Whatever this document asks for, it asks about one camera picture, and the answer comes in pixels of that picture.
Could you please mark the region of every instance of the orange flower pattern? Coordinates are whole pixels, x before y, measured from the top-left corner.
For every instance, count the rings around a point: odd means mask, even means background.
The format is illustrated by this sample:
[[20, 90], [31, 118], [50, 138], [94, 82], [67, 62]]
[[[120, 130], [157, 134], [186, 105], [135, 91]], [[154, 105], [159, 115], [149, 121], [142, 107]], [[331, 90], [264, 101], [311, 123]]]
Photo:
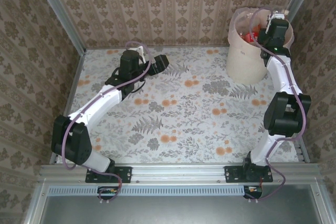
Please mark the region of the orange flower pattern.
[[[101, 89], [122, 51], [87, 51], [72, 111]], [[234, 83], [225, 70], [225, 47], [151, 52], [167, 55], [169, 67], [102, 118], [90, 132], [93, 147], [117, 163], [241, 162], [265, 132], [271, 78], [254, 86]], [[286, 143], [272, 160], [296, 161], [295, 148]]]

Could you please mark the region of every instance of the black mounting bracket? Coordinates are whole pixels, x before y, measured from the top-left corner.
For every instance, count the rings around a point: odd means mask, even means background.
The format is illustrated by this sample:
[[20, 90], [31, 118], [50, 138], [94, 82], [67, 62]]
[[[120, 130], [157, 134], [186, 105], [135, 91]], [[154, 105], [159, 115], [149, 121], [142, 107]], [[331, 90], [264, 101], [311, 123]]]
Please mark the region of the black mounting bracket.
[[[128, 184], [132, 179], [132, 167], [131, 166], [115, 166], [114, 174], [118, 175], [123, 184]], [[86, 183], [118, 183], [118, 179], [113, 176], [97, 174], [91, 170], [86, 172]]]
[[273, 182], [272, 171], [269, 166], [252, 164], [251, 152], [244, 158], [243, 165], [225, 166], [225, 180], [227, 183], [259, 183]]

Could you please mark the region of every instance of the white bucket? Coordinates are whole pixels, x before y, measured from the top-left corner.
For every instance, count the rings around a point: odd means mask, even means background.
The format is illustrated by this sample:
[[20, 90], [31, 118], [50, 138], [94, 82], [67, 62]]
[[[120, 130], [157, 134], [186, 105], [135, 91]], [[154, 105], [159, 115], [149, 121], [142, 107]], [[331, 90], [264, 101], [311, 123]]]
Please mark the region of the white bucket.
[[[238, 26], [249, 27], [250, 18], [256, 10], [255, 8], [238, 9], [230, 22], [228, 34], [230, 47], [227, 55], [226, 71], [235, 82], [242, 84], [257, 83], [261, 81], [267, 73], [264, 60], [260, 57], [261, 49], [244, 41], [236, 29]], [[261, 10], [256, 15], [256, 17], [260, 19], [262, 28], [266, 28], [269, 14], [270, 11]], [[289, 23], [285, 34], [284, 47], [289, 49], [293, 41], [293, 28]]]

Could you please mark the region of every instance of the patterned wallpaper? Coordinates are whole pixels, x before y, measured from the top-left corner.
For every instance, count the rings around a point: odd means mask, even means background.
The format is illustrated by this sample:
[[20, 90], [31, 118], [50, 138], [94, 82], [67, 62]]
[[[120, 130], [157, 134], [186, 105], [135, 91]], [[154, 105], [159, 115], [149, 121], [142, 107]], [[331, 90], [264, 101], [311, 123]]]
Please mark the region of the patterned wallpaper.
[[78, 59], [47, 0], [0, 0], [0, 223], [24, 217]]
[[336, 0], [304, 0], [292, 26], [294, 74], [312, 100], [304, 140], [336, 203]]
[[243, 6], [290, 0], [61, 0], [87, 48], [147, 45], [227, 45], [230, 18]]

